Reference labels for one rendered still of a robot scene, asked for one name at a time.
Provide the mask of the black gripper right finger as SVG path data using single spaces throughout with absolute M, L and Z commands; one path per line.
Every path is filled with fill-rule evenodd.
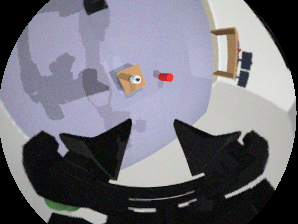
M 231 141 L 237 141 L 242 133 L 237 131 L 214 136 L 193 127 L 193 125 L 190 127 L 182 120 L 174 120 L 174 132 L 180 140 L 192 176 L 204 173 L 202 169 L 208 167 L 218 152 L 221 152 L 223 147 L 229 145 Z

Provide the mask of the tan wooden block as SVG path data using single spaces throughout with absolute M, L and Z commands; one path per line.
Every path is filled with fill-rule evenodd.
M 140 83 L 132 83 L 129 80 L 130 76 L 140 76 L 141 81 Z M 133 67 L 122 69 L 122 71 L 117 72 L 117 77 L 120 79 L 120 83 L 122 84 L 122 88 L 125 89 L 126 95 L 136 91 L 136 89 L 144 87 L 146 85 L 144 76 L 142 76 L 140 65 L 136 64 Z

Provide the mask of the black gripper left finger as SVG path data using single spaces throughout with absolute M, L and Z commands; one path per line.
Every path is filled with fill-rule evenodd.
M 78 155 L 92 157 L 98 165 L 109 176 L 110 180 L 118 180 L 122 157 L 125 155 L 126 144 L 130 137 L 132 119 L 117 124 L 116 127 L 100 133 L 96 137 L 84 137 L 71 135 L 71 133 L 60 133 L 61 141 L 65 148 L 71 149 Z

